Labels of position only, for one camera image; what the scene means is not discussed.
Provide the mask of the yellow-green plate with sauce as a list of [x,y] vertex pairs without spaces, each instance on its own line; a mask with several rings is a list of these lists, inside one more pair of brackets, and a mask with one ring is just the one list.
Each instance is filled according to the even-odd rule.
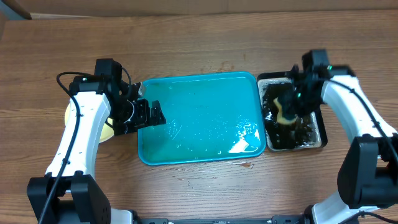
[[[64,114],[65,125],[67,125],[68,120],[69,120],[70,106],[71,106],[71,104],[69,104],[65,110],[65,114]],[[99,138],[99,143],[105,142],[105,141],[109,140],[110,138],[112,138],[113,136],[114,136],[113,129],[108,124],[104,124],[103,129],[101,131],[100,138]]]

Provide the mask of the yellow sponge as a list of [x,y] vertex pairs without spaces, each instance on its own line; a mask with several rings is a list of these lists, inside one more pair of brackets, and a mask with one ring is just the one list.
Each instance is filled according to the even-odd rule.
[[277,122],[281,125],[291,125],[294,124],[297,120],[296,116],[293,116],[293,118],[286,118],[284,116],[283,110],[282,110],[282,105],[279,102],[278,98],[275,98],[273,100],[274,104],[276,105],[278,112],[277,112]]

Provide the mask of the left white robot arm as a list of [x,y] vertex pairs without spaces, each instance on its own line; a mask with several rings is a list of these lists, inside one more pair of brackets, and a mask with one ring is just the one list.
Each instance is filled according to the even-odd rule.
[[160,103],[143,99],[141,83],[120,75],[75,72],[69,86],[68,122],[43,177],[33,177],[27,196],[39,223],[138,223],[131,210],[112,208],[95,181],[100,137],[108,119],[114,135],[165,124]]

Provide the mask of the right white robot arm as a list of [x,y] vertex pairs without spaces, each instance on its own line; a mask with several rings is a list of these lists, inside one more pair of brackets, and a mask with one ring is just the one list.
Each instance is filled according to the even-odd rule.
[[350,148],[341,165],[337,191],[310,206],[311,223],[357,223],[375,210],[397,204],[397,131],[387,124],[347,66],[317,66],[285,73],[293,87],[274,100],[280,124],[328,105],[341,123]]

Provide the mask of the black wash tray with water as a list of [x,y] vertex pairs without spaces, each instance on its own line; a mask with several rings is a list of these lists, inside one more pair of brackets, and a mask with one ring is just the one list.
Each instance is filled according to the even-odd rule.
[[272,152],[316,149],[327,145],[322,112],[298,117],[291,125],[277,122],[278,109],[273,100],[283,91],[292,87],[284,72],[262,73],[257,77],[261,100],[262,117],[266,131],[267,147]]

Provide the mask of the teal plastic serving tray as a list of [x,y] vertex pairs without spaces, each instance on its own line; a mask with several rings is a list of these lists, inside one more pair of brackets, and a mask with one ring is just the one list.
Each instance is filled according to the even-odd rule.
[[144,98],[166,123],[140,129],[140,160],[150,166],[256,157],[267,146],[255,77],[226,72],[155,78]]

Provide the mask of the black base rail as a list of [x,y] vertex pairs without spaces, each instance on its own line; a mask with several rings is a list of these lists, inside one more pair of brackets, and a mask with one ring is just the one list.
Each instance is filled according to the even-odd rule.
[[306,215],[274,215],[271,218],[181,219],[133,218],[133,224],[311,224]]

